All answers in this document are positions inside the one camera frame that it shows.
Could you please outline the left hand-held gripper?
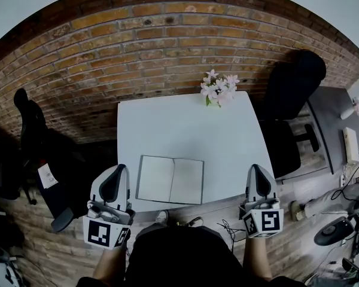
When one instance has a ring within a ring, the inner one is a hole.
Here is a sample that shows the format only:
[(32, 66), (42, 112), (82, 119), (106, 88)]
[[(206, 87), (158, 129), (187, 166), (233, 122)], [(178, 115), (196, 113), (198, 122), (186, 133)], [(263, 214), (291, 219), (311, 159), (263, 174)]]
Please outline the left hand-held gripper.
[[(127, 242), (135, 211), (128, 209), (129, 171), (119, 164), (102, 172), (92, 183), (87, 204), (88, 213), (83, 216), (84, 242), (103, 249), (114, 249)], [(96, 201), (116, 201), (118, 209)]]

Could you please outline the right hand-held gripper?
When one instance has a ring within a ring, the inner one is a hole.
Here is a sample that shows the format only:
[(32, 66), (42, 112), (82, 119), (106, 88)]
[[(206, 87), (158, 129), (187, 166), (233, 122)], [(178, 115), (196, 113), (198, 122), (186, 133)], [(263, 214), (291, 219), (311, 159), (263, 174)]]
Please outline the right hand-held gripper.
[[(257, 201), (257, 194), (270, 200)], [(284, 210), (276, 197), (276, 182), (262, 166), (253, 164), (247, 177), (247, 202), (239, 206), (239, 219), (243, 220), (246, 238), (268, 238), (283, 230)]]

